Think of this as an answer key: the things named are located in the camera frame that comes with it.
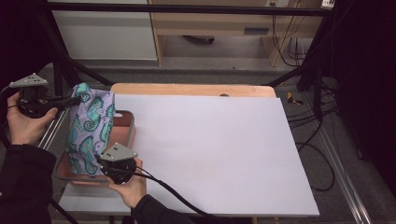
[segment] aluminum rail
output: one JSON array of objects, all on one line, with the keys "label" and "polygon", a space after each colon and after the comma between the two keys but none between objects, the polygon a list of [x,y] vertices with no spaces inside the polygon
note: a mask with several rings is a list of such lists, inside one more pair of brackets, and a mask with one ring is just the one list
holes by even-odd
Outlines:
[{"label": "aluminum rail", "polygon": [[[306,96],[306,93],[302,93],[302,98],[304,102],[306,102],[306,106],[308,107],[308,109],[311,111],[311,115],[314,116],[314,113],[311,110],[313,104],[311,98]],[[349,208],[356,220],[356,223],[372,224],[373,222],[371,221],[366,211],[366,208],[361,201],[361,197],[356,191],[352,180],[350,179],[349,174],[347,173],[347,170],[345,169],[339,157],[338,152],[334,148],[332,140],[324,129],[320,129],[318,131],[318,134],[320,136],[320,139],[322,140],[324,148],[327,150],[327,155],[330,157],[329,161],[332,164],[337,181],[340,185],[341,190],[344,193],[347,203],[349,204]]]},{"label": "aluminum rail", "polygon": [[47,10],[60,11],[103,11],[103,12],[161,12],[161,13],[205,13],[241,15],[279,15],[326,17],[332,11],[321,8],[295,7],[228,7],[196,5],[145,5],[145,4],[96,4],[96,3],[38,3]]},{"label": "aluminum rail", "polygon": [[46,133],[43,136],[43,139],[38,144],[38,147],[41,147],[45,150],[49,150],[50,145],[52,144],[53,139],[55,138],[56,133],[59,131],[61,125],[64,123],[64,119],[68,114],[69,109],[62,111],[58,119],[53,120]]}]

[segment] cabinet door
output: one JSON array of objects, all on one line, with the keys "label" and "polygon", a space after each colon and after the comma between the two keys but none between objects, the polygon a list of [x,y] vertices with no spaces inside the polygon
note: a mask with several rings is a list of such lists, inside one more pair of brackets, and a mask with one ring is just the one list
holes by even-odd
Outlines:
[{"label": "cabinet door", "polygon": [[[147,0],[50,0],[146,4]],[[53,11],[74,59],[157,60],[149,13]]]}]

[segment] black cable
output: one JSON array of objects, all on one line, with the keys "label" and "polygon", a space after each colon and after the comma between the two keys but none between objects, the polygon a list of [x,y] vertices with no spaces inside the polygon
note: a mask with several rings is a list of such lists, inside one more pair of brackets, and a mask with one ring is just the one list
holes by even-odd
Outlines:
[{"label": "black cable", "polygon": [[277,36],[276,36],[276,32],[275,32],[275,23],[276,23],[276,15],[273,15],[273,42],[274,42],[275,48],[279,52],[280,58],[282,59],[283,63],[285,63],[288,66],[296,67],[297,65],[295,65],[295,64],[287,63],[285,58],[283,57],[282,51],[280,50],[279,42],[277,42]]},{"label": "black cable", "polygon": [[312,133],[312,135],[311,135],[311,136],[310,136],[310,137],[298,148],[298,151],[299,151],[299,152],[301,151],[301,149],[303,149],[303,147],[304,147],[306,144],[309,143],[309,141],[311,141],[311,140],[315,137],[315,135],[318,133],[318,131],[319,131],[320,127],[321,127],[322,122],[323,122],[323,120],[321,119],[320,122],[319,122],[319,125],[318,125],[317,129],[316,129],[316,130]]},{"label": "black cable", "polygon": [[[326,116],[326,115],[331,114],[332,112],[337,111],[337,108],[338,108],[338,105],[334,106],[333,108],[331,108],[331,109],[329,109],[329,110],[323,111],[323,112],[322,112],[322,116]],[[306,122],[304,123],[304,124],[306,124],[306,123],[308,123],[308,122],[310,122],[310,121],[312,121],[312,120],[315,120],[315,119],[317,119],[317,116],[316,116],[316,115],[311,115],[311,116],[307,116],[307,117],[304,117],[304,118],[301,118],[301,119],[291,119],[291,120],[288,120],[288,123],[299,122],[299,121],[306,121]],[[302,126],[302,125],[300,125],[300,123],[291,124],[290,126],[297,126],[297,125],[298,125],[298,126]]]},{"label": "black cable", "polygon": [[312,186],[310,185],[311,189],[314,189],[314,190],[316,190],[316,191],[321,191],[321,192],[329,191],[330,189],[332,189],[332,187],[334,187],[334,184],[335,184],[335,173],[334,173],[334,169],[333,169],[332,166],[330,165],[329,160],[328,160],[327,157],[323,154],[323,152],[321,152],[320,149],[318,149],[317,147],[315,147],[314,145],[312,145],[312,144],[310,144],[310,143],[299,143],[299,142],[297,142],[297,143],[295,143],[295,144],[296,144],[296,145],[304,145],[304,146],[312,147],[312,148],[313,148],[317,153],[319,153],[320,156],[326,161],[327,165],[329,166],[329,168],[330,168],[330,170],[331,170],[331,172],[332,172],[332,183],[330,184],[329,187],[327,187],[327,188],[325,188],[325,189],[318,189],[318,188],[312,187]]},{"label": "black cable", "polygon": [[131,171],[125,171],[125,170],[121,170],[121,169],[117,169],[117,168],[112,168],[112,167],[107,167],[107,170],[111,170],[111,171],[116,171],[116,172],[121,172],[121,173],[126,173],[126,174],[133,174],[133,175],[138,175],[138,176],[142,176],[145,177],[147,179],[153,180],[155,182],[157,182],[158,184],[160,184],[162,187],[164,187],[166,190],[168,190],[169,192],[171,192],[177,199],[179,199],[182,203],[184,203],[186,206],[188,206],[192,211],[196,212],[197,214],[203,216],[203,217],[209,217],[212,218],[213,220],[215,220],[216,222],[218,222],[219,224],[230,224],[229,222],[222,220],[220,217],[216,217],[215,215],[212,214],[208,214],[204,211],[202,211],[201,209],[195,207],[194,205],[192,205],[189,201],[187,201],[185,198],[183,198],[177,191],[175,191],[174,189],[172,189],[169,185],[167,185],[165,182],[155,178],[153,175],[151,175],[149,172],[147,172],[146,170],[144,170],[141,167],[136,166],[137,169],[142,170],[143,172],[145,172],[147,175],[143,175],[137,172],[131,172]]},{"label": "black cable", "polygon": [[56,210],[58,210],[58,212],[60,212],[70,223],[78,224],[78,222],[72,216],[70,216],[70,214],[68,214],[66,211],[64,211],[64,209],[57,202],[55,202],[55,200],[51,199],[50,204]]},{"label": "black cable", "polygon": [[[336,101],[330,101],[330,102],[326,102],[326,103],[323,103],[322,105],[329,105],[329,104],[332,104],[332,103],[335,103]],[[305,112],[302,112],[302,113],[300,113],[300,114],[295,114],[295,115],[289,115],[289,116],[286,116],[286,118],[294,118],[294,117],[299,117],[299,116],[301,116],[301,115],[303,115],[303,114],[306,114],[306,113],[309,113],[309,112],[311,112],[313,109],[309,109],[309,110],[307,110],[307,111],[305,111]]]}]

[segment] seahorse print fabric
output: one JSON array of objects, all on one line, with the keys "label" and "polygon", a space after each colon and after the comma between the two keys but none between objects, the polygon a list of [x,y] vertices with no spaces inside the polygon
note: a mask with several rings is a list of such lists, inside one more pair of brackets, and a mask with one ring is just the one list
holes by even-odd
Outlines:
[{"label": "seahorse print fabric", "polygon": [[81,98],[70,111],[70,133],[66,141],[70,171],[76,175],[103,175],[94,155],[107,146],[115,114],[114,92],[91,89],[78,84],[72,96]]}]

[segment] white board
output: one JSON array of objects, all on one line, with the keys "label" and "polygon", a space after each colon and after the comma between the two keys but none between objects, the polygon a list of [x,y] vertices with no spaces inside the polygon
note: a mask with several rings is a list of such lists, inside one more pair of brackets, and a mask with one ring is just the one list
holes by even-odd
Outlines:
[{"label": "white board", "polygon": [[[144,168],[207,213],[319,215],[279,99],[116,95],[116,109],[134,114]],[[191,213],[155,182],[148,193]]]}]

